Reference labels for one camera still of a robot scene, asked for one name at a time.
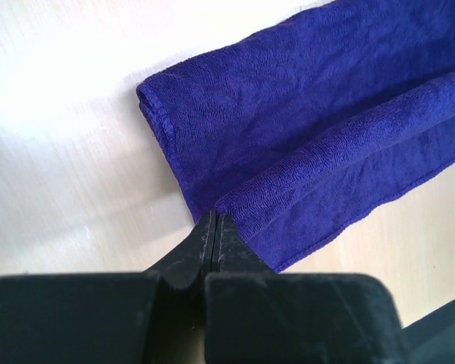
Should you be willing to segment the purple towel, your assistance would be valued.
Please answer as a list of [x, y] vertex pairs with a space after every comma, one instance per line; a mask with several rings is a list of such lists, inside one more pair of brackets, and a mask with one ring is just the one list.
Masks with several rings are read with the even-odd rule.
[[284, 270], [455, 162], [455, 1], [335, 1], [147, 77], [194, 219]]

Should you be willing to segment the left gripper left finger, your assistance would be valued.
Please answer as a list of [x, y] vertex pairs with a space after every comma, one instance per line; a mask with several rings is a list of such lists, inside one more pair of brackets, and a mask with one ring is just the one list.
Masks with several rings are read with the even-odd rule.
[[145, 271], [0, 276], [0, 363], [201, 363], [215, 228]]

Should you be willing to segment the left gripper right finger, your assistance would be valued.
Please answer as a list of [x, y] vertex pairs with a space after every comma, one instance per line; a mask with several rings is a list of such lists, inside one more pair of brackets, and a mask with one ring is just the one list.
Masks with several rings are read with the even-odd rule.
[[360, 274], [276, 274], [218, 218], [205, 280], [208, 363], [406, 363], [388, 289]]

